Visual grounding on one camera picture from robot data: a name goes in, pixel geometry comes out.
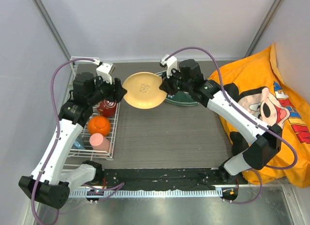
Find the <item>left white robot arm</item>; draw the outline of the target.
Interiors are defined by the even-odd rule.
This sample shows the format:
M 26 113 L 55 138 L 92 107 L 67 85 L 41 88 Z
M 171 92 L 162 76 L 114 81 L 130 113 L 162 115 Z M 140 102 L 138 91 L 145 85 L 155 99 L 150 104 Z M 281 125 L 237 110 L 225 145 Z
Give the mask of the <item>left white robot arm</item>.
M 93 107 L 103 100 L 119 103 L 126 93 L 118 78 L 107 83 L 91 73 L 76 76 L 69 99 L 56 114 L 56 129 L 46 152 L 31 175 L 19 180 L 19 187 L 32 202 L 60 209 L 76 188 L 88 182 L 93 186 L 102 182 L 102 165 L 94 161 L 84 161 L 66 174 L 62 174 L 62 169 L 74 141 L 93 114 Z

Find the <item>yellow round plate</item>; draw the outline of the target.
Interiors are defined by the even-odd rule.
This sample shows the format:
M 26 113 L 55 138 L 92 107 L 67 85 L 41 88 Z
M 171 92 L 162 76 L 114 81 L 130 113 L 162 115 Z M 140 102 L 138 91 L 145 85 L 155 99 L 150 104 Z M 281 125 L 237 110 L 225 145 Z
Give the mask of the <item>yellow round plate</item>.
M 152 109 L 164 102 L 167 93 L 160 90 L 162 78 L 154 73 L 139 72 L 129 76 L 122 87 L 127 90 L 124 100 L 138 109 Z

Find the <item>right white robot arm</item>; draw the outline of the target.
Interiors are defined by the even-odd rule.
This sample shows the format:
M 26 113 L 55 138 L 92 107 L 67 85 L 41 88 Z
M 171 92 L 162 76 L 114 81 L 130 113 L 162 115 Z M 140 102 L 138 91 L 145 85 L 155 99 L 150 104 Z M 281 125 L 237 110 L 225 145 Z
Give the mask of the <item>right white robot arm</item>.
M 277 124 L 270 126 L 254 117 L 229 97 L 217 82 L 204 79 L 195 60 L 178 62 L 175 57 L 164 57 L 160 66 L 166 69 L 161 75 L 160 90 L 169 95 L 187 92 L 194 101 L 229 122 L 248 143 L 247 149 L 220 165 L 218 176 L 221 182 L 229 184 L 240 172 L 251 168 L 261 170 L 279 153 L 282 129 Z

